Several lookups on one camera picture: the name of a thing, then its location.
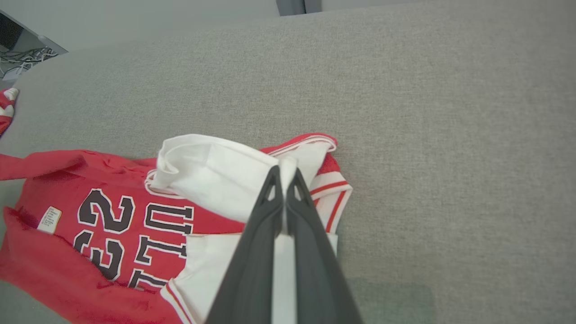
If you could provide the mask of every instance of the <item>tag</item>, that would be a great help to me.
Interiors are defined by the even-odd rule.
[[[36,229],[44,233],[54,234],[54,231],[56,231],[56,225],[58,225],[58,220],[60,219],[61,215],[61,210],[50,206],[44,213],[44,216],[42,216],[40,224],[38,224]]]

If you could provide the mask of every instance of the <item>gray upholstery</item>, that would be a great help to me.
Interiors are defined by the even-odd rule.
[[[33,68],[0,152],[154,157],[184,133],[339,141],[339,259],[366,323],[576,322],[576,20],[432,1],[71,52]],[[3,182],[13,205],[21,182]],[[59,323],[0,285],[6,323]]]

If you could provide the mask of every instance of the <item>basketball jersey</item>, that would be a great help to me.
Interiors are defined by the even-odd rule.
[[[281,152],[312,135],[262,151]],[[244,227],[190,200],[146,190],[156,159],[72,150],[0,155],[0,164],[0,180],[27,178],[16,208],[4,210],[0,278],[72,322],[181,319],[157,292],[185,268],[187,236]],[[339,171],[327,153],[310,185],[329,233],[351,191]]]

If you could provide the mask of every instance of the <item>wall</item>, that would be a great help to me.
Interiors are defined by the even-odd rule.
[[[342,10],[370,6],[397,5],[399,3],[424,2],[431,0],[321,0],[322,11]]]
[[[68,51],[279,16],[275,0],[0,0],[0,10]]]

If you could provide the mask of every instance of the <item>red and white trim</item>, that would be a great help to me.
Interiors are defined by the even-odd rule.
[[[2,91],[0,95],[0,134],[8,128],[14,116],[14,101],[18,96],[18,89],[10,88]]]
[[[304,144],[309,144],[309,143],[314,143],[314,142],[330,143],[330,148],[328,149],[328,152],[333,152],[336,150],[337,142],[336,142],[336,139],[334,139],[334,137],[330,137],[330,136],[325,135],[325,134],[314,133],[314,134],[305,134],[305,135],[298,136],[298,137],[293,138],[292,140],[282,144],[281,146],[262,149],[261,152],[264,152],[270,156],[276,157],[276,156],[279,156],[283,153],[289,152],[291,150],[295,150]]]
[[[199,320],[195,314],[193,314],[186,303],[184,302],[184,298],[176,288],[174,284],[174,279],[170,279],[168,283],[160,290],[160,295],[164,298],[176,311],[178,317],[184,324],[202,324],[202,321]]]
[[[352,186],[340,172],[317,175],[310,184],[310,195],[328,233],[335,233],[342,211],[352,194]]]

